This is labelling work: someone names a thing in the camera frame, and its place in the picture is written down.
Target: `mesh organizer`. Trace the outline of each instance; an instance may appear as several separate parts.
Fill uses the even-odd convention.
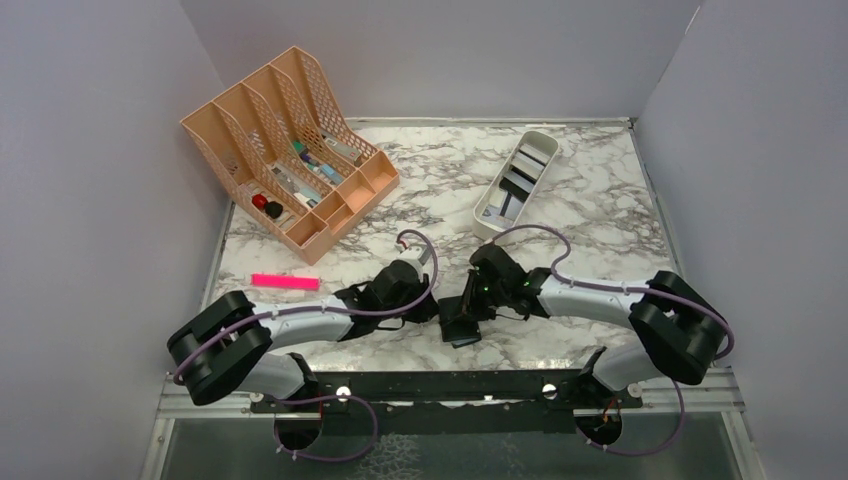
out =
[[[297,47],[181,123],[233,201],[310,265],[399,181],[386,154],[350,130],[321,66]],[[322,130],[359,150],[356,164],[330,149]],[[307,168],[294,141],[343,181],[334,185],[326,175]],[[291,191],[293,185],[311,189],[320,202],[314,208],[304,205]],[[253,205],[256,193],[280,203],[283,215],[274,220]]]

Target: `pink marker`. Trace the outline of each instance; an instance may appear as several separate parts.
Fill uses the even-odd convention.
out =
[[[255,287],[288,288],[296,290],[318,290],[321,279],[309,277],[292,277],[289,275],[268,275],[265,273],[254,273],[251,276],[251,285]]]

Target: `white marble surface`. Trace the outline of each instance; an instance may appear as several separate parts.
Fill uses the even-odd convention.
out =
[[[562,153],[528,206],[524,222],[560,229],[574,251],[563,272],[633,280],[670,268],[657,213],[624,127],[534,127],[556,138]],[[297,302],[331,294],[372,278],[396,256],[394,238],[418,228],[439,250],[436,298],[457,295],[468,258],[481,240],[471,233],[471,210],[526,127],[366,127],[367,140],[385,150],[400,185],[316,265],[308,266],[236,207],[227,232],[215,297],[245,290],[261,302]],[[544,232],[517,232],[505,246],[525,269],[548,266],[563,251]],[[251,287],[252,273],[317,276],[320,292]],[[437,320],[407,324],[342,343],[311,342],[291,348],[314,370],[473,370],[575,368],[600,345],[635,335],[581,318],[481,322],[483,340],[454,349],[442,343]]]

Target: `purple cable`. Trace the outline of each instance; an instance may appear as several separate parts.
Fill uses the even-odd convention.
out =
[[[277,447],[278,447],[277,453],[279,453],[281,451],[286,452],[290,455],[293,455],[295,459],[297,457],[300,457],[300,458],[306,458],[308,460],[315,460],[315,461],[318,461],[318,462],[344,463],[344,462],[349,462],[351,460],[356,460],[357,458],[365,455],[372,448],[374,448],[374,445],[377,443],[377,438],[379,437],[379,428],[380,428],[378,423],[377,423],[377,412],[375,412],[374,407],[372,407],[371,404],[369,404],[368,401],[363,399],[363,398],[356,397],[354,395],[324,395],[322,397],[307,398],[306,400],[280,400],[278,398],[274,398],[274,400],[276,400],[277,403],[282,404],[282,405],[306,405],[306,404],[309,404],[309,403],[317,403],[317,402],[323,402],[323,401],[326,401],[326,400],[336,400],[336,399],[341,399],[341,398],[353,400],[354,402],[361,404],[363,407],[365,407],[366,410],[368,410],[368,414],[371,415],[371,423],[373,425],[373,428],[371,429],[371,438],[368,439],[368,443],[364,447],[362,447],[361,450],[359,450],[356,453],[351,453],[350,455],[345,455],[344,457],[322,457],[320,455],[313,455],[311,453],[301,452],[300,450],[289,450],[280,441],[279,431],[277,429],[277,424],[275,422],[274,423],[274,441],[277,442]]]
[[[341,308],[341,307],[332,307],[332,306],[321,307],[321,306],[318,306],[318,305],[308,305],[308,306],[302,306],[302,307],[284,308],[284,309],[280,309],[277,312],[265,312],[265,313],[259,313],[259,314],[256,314],[256,315],[251,315],[251,316],[243,318],[243,319],[239,320],[238,322],[230,325],[229,327],[221,330],[220,332],[215,334],[215,336],[213,336],[212,338],[210,338],[209,340],[204,342],[202,345],[200,345],[200,347],[198,347],[195,351],[191,352],[191,354],[188,357],[186,357],[186,359],[183,360],[182,363],[179,364],[179,366],[177,367],[177,370],[174,371],[174,383],[177,384],[177,385],[184,385],[185,384],[185,382],[183,382],[183,374],[188,369],[188,367],[191,365],[191,363],[194,362],[195,360],[197,360],[197,357],[202,355],[203,352],[205,352],[206,350],[209,350],[209,348],[211,348],[213,345],[216,345],[218,342],[223,340],[224,337],[226,337],[227,335],[235,332],[236,330],[241,329],[242,327],[244,327],[244,326],[246,326],[250,323],[258,322],[259,320],[264,320],[266,318],[271,318],[271,317],[274,317],[274,316],[291,315],[291,314],[294,314],[294,313],[322,312],[322,311],[333,312],[333,313],[343,313],[343,314],[346,314],[346,315],[363,315],[363,316],[367,316],[367,317],[396,316],[398,314],[401,314],[401,313],[404,313],[408,310],[411,310],[412,308],[415,308],[415,306],[418,305],[419,303],[423,302],[424,299],[427,298],[427,295],[429,295],[430,292],[433,290],[433,285],[436,283],[436,277],[439,275],[439,259],[436,256],[436,247],[433,246],[433,242],[431,242],[429,238],[424,236],[424,234],[419,232],[418,230],[413,230],[413,229],[402,230],[400,233],[398,233],[397,240],[400,240],[400,238],[402,236],[406,235],[407,233],[411,233],[413,235],[416,235],[418,238],[423,240],[424,244],[427,246],[427,249],[430,251],[430,256],[433,259],[433,278],[430,279],[430,283],[427,285],[427,288],[424,290],[424,293],[422,293],[420,297],[418,297],[415,300],[413,300],[412,302],[404,305],[403,307],[393,308],[391,310],[383,310],[381,312],[371,312],[371,311],[367,311],[367,310],[357,310],[357,309],[353,309],[353,308]]]
[[[683,298],[683,297],[680,297],[680,296],[677,296],[677,295],[674,295],[674,294],[671,294],[671,293],[666,293],[666,292],[663,292],[662,290],[657,290],[657,289],[650,288],[650,287],[632,287],[632,288],[628,288],[625,291],[622,287],[616,287],[614,285],[602,285],[602,284],[599,284],[599,283],[586,282],[586,281],[582,281],[582,280],[573,280],[572,281],[571,279],[562,276],[559,272],[557,272],[556,266],[559,264],[559,262],[565,260],[568,257],[568,255],[571,254],[571,242],[569,242],[568,238],[565,235],[563,235],[562,233],[560,233],[558,230],[556,230],[555,228],[549,227],[547,225],[539,225],[539,224],[517,225],[515,227],[506,229],[503,232],[495,235],[494,237],[492,237],[492,241],[494,242],[497,239],[503,237],[504,235],[506,235],[508,233],[512,233],[516,230],[522,230],[522,229],[525,229],[525,228],[544,230],[546,232],[552,233],[552,234],[556,235],[557,238],[562,240],[562,242],[565,244],[565,253],[560,255],[559,257],[555,258],[553,263],[551,263],[551,275],[553,275],[553,277],[556,278],[557,280],[559,280],[560,282],[573,284],[575,286],[583,287],[583,288],[591,288],[592,290],[600,290],[600,291],[604,291],[604,292],[643,293],[643,294],[646,294],[646,295],[654,295],[654,296],[657,296],[657,297],[665,298],[667,300],[671,300],[671,301],[679,303],[683,306],[689,307],[693,310],[697,310],[699,313],[702,313],[702,314],[712,318],[713,320],[715,320],[719,324],[719,326],[721,326],[721,328],[724,330],[725,335],[727,335],[727,346],[724,347],[724,350],[722,350],[721,352],[716,354],[716,356],[715,356],[716,360],[726,357],[731,352],[731,350],[733,350],[733,347],[736,346],[736,337],[733,335],[733,330],[730,329],[730,325],[728,325],[727,320],[721,318],[721,316],[719,314],[715,313],[714,311],[710,310],[709,308],[706,308],[702,305],[699,305],[699,304],[697,304],[697,303],[695,303],[695,302],[693,302],[693,301],[691,301],[687,298]]]
[[[677,441],[678,437],[680,437],[680,432],[683,431],[683,424],[686,423],[686,407],[683,404],[683,392],[680,391],[680,385],[678,385],[677,382],[672,380],[671,384],[674,385],[674,389],[677,390],[677,400],[680,402],[680,420],[677,422],[677,427],[674,428],[674,431],[671,433],[671,435],[669,435],[669,437],[663,443],[657,445],[656,447],[651,448],[649,450],[635,452],[630,450],[617,450],[609,447],[605,449],[603,445],[598,445],[597,443],[589,440],[589,438],[586,437],[586,434],[583,433],[580,429],[577,429],[577,431],[580,432],[580,435],[582,435],[583,438],[589,440],[589,445],[597,448],[598,450],[603,450],[605,453],[611,453],[613,455],[619,455],[622,457],[646,457],[648,455],[660,453]]]

